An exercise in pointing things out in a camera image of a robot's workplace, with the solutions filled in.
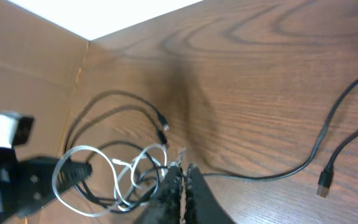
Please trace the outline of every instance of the white cable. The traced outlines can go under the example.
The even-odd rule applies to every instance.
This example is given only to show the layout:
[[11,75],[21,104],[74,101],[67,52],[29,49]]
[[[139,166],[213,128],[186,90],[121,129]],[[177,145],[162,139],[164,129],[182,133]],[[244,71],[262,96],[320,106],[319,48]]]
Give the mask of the white cable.
[[[151,158],[152,158],[153,162],[154,162],[157,166],[161,166],[160,161],[158,161],[156,158],[154,158],[154,157],[152,157],[152,156],[151,156]],[[142,156],[140,159],[147,159],[147,157],[144,155],[144,156]],[[117,178],[118,183],[117,183],[116,185],[117,185],[117,187],[119,187],[119,182],[121,181],[122,176],[123,176],[129,169],[131,169],[131,171],[132,171],[132,169],[136,169],[136,167],[127,166],[126,164],[128,164],[128,163],[122,162],[122,161],[120,161],[120,160],[118,160],[118,159],[112,159],[112,160],[114,160],[115,162],[119,161],[119,162],[117,162],[116,164],[121,163],[120,165],[124,165],[124,166],[125,166],[125,168],[123,168],[123,170],[121,171],[121,173],[118,175],[118,178]],[[114,191],[113,191],[113,192],[114,192],[114,198],[117,198],[117,187],[116,187],[116,185],[114,185]],[[127,191],[127,193],[126,193],[125,198],[127,198],[128,195],[131,193],[132,187],[135,187],[135,185],[133,184],[133,182],[132,182],[131,188],[130,188],[130,189]],[[151,194],[150,197],[152,197],[152,196],[155,194],[156,191],[157,191],[157,188],[154,189],[154,191],[153,191],[153,193]],[[122,200],[126,205],[131,206],[132,203],[128,203],[128,202],[125,200],[125,198],[122,198],[121,200]],[[129,210],[128,208],[122,208],[122,207],[119,206],[119,205],[118,205],[118,208],[119,208],[121,211],[123,211],[123,212]]]
[[[150,149],[154,149],[154,148],[158,148],[158,149],[162,150],[162,152],[164,153],[164,166],[167,166],[167,148],[164,145],[161,145],[161,144],[151,144],[151,145],[147,146],[146,148],[144,148],[142,152],[140,152],[139,156],[135,160],[134,167],[137,166],[137,164],[140,161],[140,158],[143,157],[143,155],[147,151],[149,151]],[[135,182],[135,169],[132,169],[132,171],[131,171],[131,182],[136,188],[144,189],[143,187],[137,185],[136,182]]]
[[[77,208],[71,206],[70,204],[68,204],[66,201],[64,201],[60,195],[59,192],[57,190],[56,187],[56,183],[57,183],[57,178],[58,175],[60,173],[60,170],[62,169],[64,163],[66,162],[66,160],[74,153],[79,152],[79,151],[83,151],[83,150],[88,150],[88,151],[93,151],[96,152],[98,154],[100,154],[103,158],[105,158],[107,160],[107,162],[109,163],[111,170],[112,170],[112,174],[114,177],[114,181],[115,183],[117,183],[117,174],[116,174],[116,170],[112,164],[112,162],[110,161],[110,159],[103,153],[101,152],[99,149],[96,149],[94,147],[91,146],[75,146],[72,149],[70,149],[69,151],[67,151],[62,158],[60,158],[60,160],[57,162],[55,169],[53,170],[53,174],[52,174],[52,190],[53,193],[55,194],[56,198],[62,203],[64,204],[66,207],[68,207],[69,209],[73,210],[76,213],[79,213],[81,215],[87,216],[87,217],[100,217],[102,215],[105,215],[107,213],[109,213],[113,208],[116,207],[117,203],[114,205],[109,206],[108,208],[106,208],[105,210],[103,210],[102,212],[99,213],[86,213],[86,212],[82,212],[80,210],[78,210]],[[120,196],[120,198],[122,198],[121,196],[121,192],[119,189],[117,189],[118,195]]]
[[[153,149],[153,148],[159,148],[163,151],[163,154],[164,154],[164,166],[167,166],[167,148],[164,146],[164,145],[161,145],[161,144],[151,144],[149,146],[147,146],[146,148],[143,149],[142,152],[140,152],[140,154],[135,157],[133,160],[132,160],[132,163],[127,163],[127,162],[124,162],[124,161],[121,161],[119,159],[109,159],[103,152],[101,152],[99,149],[96,149],[94,147],[91,147],[91,146],[75,146],[73,148],[71,148],[69,151],[67,151],[63,156],[62,158],[60,158],[60,160],[57,162],[56,164],[56,167],[55,169],[53,170],[53,174],[52,174],[52,190],[53,190],[53,193],[55,194],[56,198],[62,203],[64,204],[66,207],[68,207],[69,209],[73,210],[74,212],[76,213],[79,213],[81,215],[84,215],[84,216],[87,216],[87,217],[100,217],[102,215],[105,215],[107,213],[109,213],[112,209],[114,209],[115,207],[118,207],[121,211],[123,212],[126,212],[128,210],[131,209],[131,207],[133,206],[133,203],[129,203],[128,201],[125,200],[126,197],[129,196],[131,190],[132,190],[132,187],[136,187],[138,189],[144,189],[143,187],[139,186],[136,184],[135,180],[134,180],[134,173],[135,173],[135,170],[136,170],[136,167],[138,166],[139,164],[139,161],[141,159],[147,159],[147,157],[145,156],[145,153],[150,150],[150,149]],[[98,154],[100,154],[105,160],[107,160],[107,162],[109,163],[110,167],[111,167],[111,170],[112,170],[112,174],[113,174],[113,178],[114,178],[114,198],[117,198],[117,194],[118,194],[118,198],[119,200],[114,204],[114,205],[111,205],[109,206],[108,208],[106,208],[105,210],[103,210],[102,212],[99,212],[99,213],[86,213],[86,212],[82,212],[80,210],[78,210],[77,208],[71,206],[70,204],[68,204],[66,201],[64,201],[59,193],[58,193],[58,190],[57,190],[57,186],[56,186],[56,183],[57,183],[57,179],[58,179],[58,175],[60,173],[60,170],[62,169],[64,163],[67,161],[68,158],[70,158],[71,155],[73,155],[74,153],[78,152],[78,151],[83,151],[83,150],[87,150],[87,151],[93,151],[93,152],[96,152]],[[154,163],[156,163],[158,166],[161,166],[161,163],[154,157],[151,157],[152,161]],[[113,164],[117,164],[117,165],[122,165],[122,166],[125,166],[125,168],[123,168],[123,170],[121,171],[121,173],[119,174],[119,176],[117,177],[117,174],[116,174],[116,170],[113,166]],[[122,194],[121,194],[121,191],[120,191],[120,188],[119,188],[119,182],[121,181],[121,178],[122,176],[128,171],[128,170],[131,170],[131,183],[132,183],[132,186],[131,188],[128,190],[128,192],[126,193],[126,196],[123,197]],[[161,173],[162,173],[162,177],[164,178],[165,177],[165,171],[164,169],[161,170]],[[157,191],[157,188],[154,189],[153,193],[151,196],[153,196]],[[124,207],[121,207],[119,204],[121,202],[124,202],[128,207],[127,208],[124,208]],[[144,203],[141,203],[140,206],[142,205],[147,205],[147,202],[144,202]]]

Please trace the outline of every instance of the black plastic part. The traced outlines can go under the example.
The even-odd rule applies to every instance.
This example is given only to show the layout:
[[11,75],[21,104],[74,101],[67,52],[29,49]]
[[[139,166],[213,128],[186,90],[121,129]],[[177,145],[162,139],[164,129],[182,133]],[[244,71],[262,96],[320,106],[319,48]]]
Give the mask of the black plastic part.
[[158,140],[160,144],[166,144],[168,142],[167,137],[165,136],[163,131],[157,131]]
[[[13,215],[31,215],[51,202],[52,173],[58,159],[34,157],[18,162],[13,149],[0,148],[0,196],[2,210],[0,223]],[[69,162],[62,167],[58,191],[63,193],[92,173],[90,164]]]
[[320,174],[320,178],[318,179],[318,185],[329,188],[333,182],[333,177],[334,171],[332,169],[324,169]]
[[168,126],[168,121],[167,119],[160,113],[157,113],[157,117],[158,117],[158,121],[161,123],[161,125],[164,127],[167,127]]
[[25,144],[29,138],[32,129],[32,125],[35,119],[32,116],[23,116],[19,119],[17,124],[16,133],[13,138],[13,146],[19,146]]
[[134,224],[179,224],[181,192],[181,167],[171,166],[149,206]]
[[195,164],[190,164],[185,177],[186,224],[234,223],[221,208]]

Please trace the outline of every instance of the wooden table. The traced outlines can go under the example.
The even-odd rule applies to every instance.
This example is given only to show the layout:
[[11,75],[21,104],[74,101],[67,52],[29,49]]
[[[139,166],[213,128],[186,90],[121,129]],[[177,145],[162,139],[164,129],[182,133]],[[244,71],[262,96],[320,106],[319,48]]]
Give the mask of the wooden table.
[[[239,174],[269,175],[308,157],[334,100],[357,77],[358,1],[205,0],[91,42],[71,118],[103,90],[131,91],[169,119],[170,160],[185,147],[186,161],[203,172],[211,171],[206,160]],[[111,97],[87,119],[128,102],[135,103]],[[208,177],[208,183],[238,223],[358,223],[358,138],[339,155],[329,196],[316,195],[323,166],[357,128],[358,87],[304,171],[275,182]],[[155,133],[133,111],[88,131],[80,143],[111,139],[146,146]],[[136,152],[123,147],[108,155],[129,160]],[[111,171],[98,161],[90,184],[112,195]],[[59,203],[47,207],[44,219],[130,223],[141,210],[85,218],[68,210],[62,215],[62,209]]]

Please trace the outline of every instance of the cable connector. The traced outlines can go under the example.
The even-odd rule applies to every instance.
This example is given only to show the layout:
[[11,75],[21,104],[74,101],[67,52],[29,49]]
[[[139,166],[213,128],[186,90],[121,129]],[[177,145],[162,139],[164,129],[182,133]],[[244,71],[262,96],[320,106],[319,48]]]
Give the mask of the cable connector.
[[324,169],[320,178],[318,179],[317,195],[326,198],[329,192],[329,187],[333,182],[334,171],[333,169]]
[[166,145],[168,143],[167,137],[165,136],[163,131],[157,131],[157,136],[161,145]]
[[165,119],[165,117],[160,113],[158,114],[158,121],[161,123],[164,130],[166,130],[166,131],[169,130],[169,125],[168,125],[167,119]]

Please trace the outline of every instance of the tangled cables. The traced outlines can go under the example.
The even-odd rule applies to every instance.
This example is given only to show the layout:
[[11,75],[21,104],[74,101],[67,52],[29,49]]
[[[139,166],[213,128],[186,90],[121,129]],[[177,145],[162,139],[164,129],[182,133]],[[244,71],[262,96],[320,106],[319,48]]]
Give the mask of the tangled cables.
[[[87,123],[82,125],[80,128],[78,128],[77,132],[74,133],[76,127],[79,125],[81,120],[85,117],[85,115],[89,112],[89,110],[98,101],[102,100],[103,98],[105,98],[107,96],[111,96],[111,95],[127,96],[130,98],[139,100],[139,101],[145,103],[146,105],[150,106],[156,112],[157,119],[158,119],[161,127],[154,121],[152,116],[149,115],[149,113],[142,107],[136,106],[136,105],[125,105],[125,106],[120,106],[118,108],[114,108],[113,110],[109,110],[109,111],[93,118],[91,121],[88,121]],[[157,144],[157,143],[151,144],[151,145],[145,147],[144,149],[142,147],[140,147],[134,143],[128,142],[128,141],[110,141],[110,142],[106,142],[98,147],[74,146],[75,143],[77,142],[77,140],[80,138],[80,136],[90,127],[109,118],[110,116],[112,116],[114,114],[117,114],[117,113],[123,112],[123,111],[129,111],[129,110],[139,111],[139,112],[143,113],[148,118],[148,120],[152,123],[153,127],[155,128],[159,144]],[[61,201],[62,204],[64,204],[66,207],[70,208],[71,210],[75,211],[76,213],[79,213],[81,215],[85,215],[88,217],[99,217],[99,216],[105,215],[109,212],[111,212],[111,213],[128,213],[128,212],[133,211],[139,205],[147,204],[147,202],[150,200],[150,197],[152,197],[153,194],[157,191],[159,183],[162,181],[162,179],[165,176],[165,169],[168,168],[167,167],[167,162],[168,162],[167,161],[167,138],[166,138],[165,133],[163,132],[162,129],[164,129],[164,130],[169,129],[167,120],[162,115],[162,113],[159,112],[159,110],[154,105],[149,103],[147,100],[145,100],[137,95],[134,95],[132,93],[128,93],[128,92],[121,91],[121,90],[109,90],[109,91],[105,91],[105,92],[97,95],[84,107],[82,112],[78,115],[78,117],[74,120],[74,122],[71,124],[71,126],[69,128],[68,135],[67,135],[67,138],[65,141],[64,155],[58,161],[58,163],[55,167],[55,170],[53,171],[53,174],[52,174],[52,190],[53,190],[56,198],[59,199],[59,201]],[[109,159],[102,152],[107,147],[117,146],[117,145],[130,146],[134,149],[139,150],[140,154],[137,157],[135,157],[131,162],[124,162],[124,161],[121,161],[121,160],[115,159],[115,158]],[[158,161],[156,158],[150,156],[150,154],[148,153],[149,150],[154,149],[154,148],[162,150],[163,155],[164,155],[163,163]],[[86,162],[90,162],[90,160],[92,160],[94,155],[100,154],[105,160],[107,160],[107,162],[112,170],[114,183],[115,183],[114,188],[113,188],[113,191],[114,191],[113,198],[105,198],[105,197],[95,196],[91,192],[90,188],[88,187],[88,185],[86,184],[85,181],[81,182],[82,187],[80,184],[75,185],[77,191],[79,191],[79,193],[82,194],[82,196],[84,196],[84,198],[88,199],[92,203],[95,203],[96,205],[103,207],[104,210],[102,212],[99,212],[99,213],[82,212],[82,211],[78,210],[77,208],[68,204],[58,194],[57,179],[58,179],[59,172],[62,169],[64,163],[70,162],[71,156],[78,151],[91,151],[91,154],[89,154],[89,156],[85,160]],[[137,166],[139,164],[139,161],[142,159],[148,159],[152,165],[152,168],[140,174],[139,171],[137,170]],[[125,166],[125,168],[123,168],[121,173],[117,175],[117,172],[114,168],[114,164],[119,165],[119,166]],[[119,188],[119,183],[120,183],[122,177],[128,171],[131,172],[132,185],[131,185],[130,189],[126,192],[126,194],[123,195]],[[148,177],[148,175],[152,172],[155,173],[155,177]],[[133,194],[135,194],[136,189],[143,189],[143,187],[141,186],[141,183],[150,181],[150,180],[154,180],[155,185],[149,187],[139,197],[138,200],[131,200],[130,198]]]

